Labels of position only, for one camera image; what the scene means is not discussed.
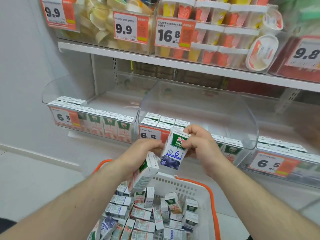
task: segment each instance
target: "price label holder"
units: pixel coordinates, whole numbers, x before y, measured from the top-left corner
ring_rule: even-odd
[[[125,12],[113,12],[114,38],[147,44],[149,37],[149,16]]]
[[[320,36],[304,36],[285,65],[320,70]]]
[[[248,168],[280,177],[287,177],[299,163],[299,160],[293,158],[258,151]]]
[[[166,143],[169,134],[170,131],[168,130],[149,127],[146,125],[139,125],[139,139],[153,138]]]
[[[154,45],[190,50],[195,26],[192,20],[157,17]]]
[[[77,31],[72,0],[41,0],[41,2],[49,27]]]
[[[58,107],[50,107],[54,120],[57,125],[67,125],[67,127],[80,127],[78,113],[72,110],[66,110]]]

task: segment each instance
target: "hand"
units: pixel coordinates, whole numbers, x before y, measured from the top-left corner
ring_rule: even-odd
[[[139,169],[146,160],[149,151],[159,156],[164,146],[162,141],[155,139],[139,139],[133,143],[125,153],[115,160],[121,167],[120,172],[123,173],[123,181],[130,179],[133,173]]]
[[[206,175],[213,177],[213,169],[219,162],[228,162],[221,153],[217,143],[214,141],[211,134],[199,125],[189,125],[183,132],[191,134],[191,137],[183,142],[181,146],[189,148],[187,153],[189,155],[195,152]]]

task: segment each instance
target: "white shelf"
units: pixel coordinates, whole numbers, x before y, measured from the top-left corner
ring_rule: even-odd
[[[143,62],[147,64],[159,65],[159,66],[176,68],[176,69],[183,69],[187,71],[201,72],[206,74],[226,76],[226,77],[253,81],[258,83],[272,84],[272,85],[277,85],[282,87],[320,92],[320,83],[288,79],[283,77],[272,76],[269,74],[263,75],[263,74],[253,73],[253,72],[244,72],[244,71],[232,70],[232,69],[221,68],[216,66],[189,63],[189,62],[172,60],[172,59],[164,59],[164,58],[155,57],[154,55],[150,55],[150,56],[140,55],[140,54],[135,54],[131,52],[103,48],[95,45],[83,44],[83,43],[63,40],[63,39],[58,39],[58,47],[61,52],[62,50],[78,51],[78,52],[99,55],[99,56],[107,56],[107,57],[113,57],[117,59],[132,60],[132,61],[138,61],[138,62]]]

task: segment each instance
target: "left hand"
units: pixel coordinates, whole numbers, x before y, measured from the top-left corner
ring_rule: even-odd
[[[164,146],[162,141],[155,139],[139,139],[133,143],[125,153],[115,160],[121,167],[124,181],[130,179],[133,173],[139,169],[146,160],[149,151],[158,154],[160,150],[164,149]]]

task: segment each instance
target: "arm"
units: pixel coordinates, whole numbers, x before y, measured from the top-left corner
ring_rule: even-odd
[[[221,187],[254,240],[320,238],[320,227],[230,163],[209,132],[195,125],[185,132],[195,136],[182,146],[195,150],[206,174]]]
[[[149,150],[163,148],[154,139],[136,141],[118,159],[0,235],[0,240],[85,240],[119,184],[143,164]]]

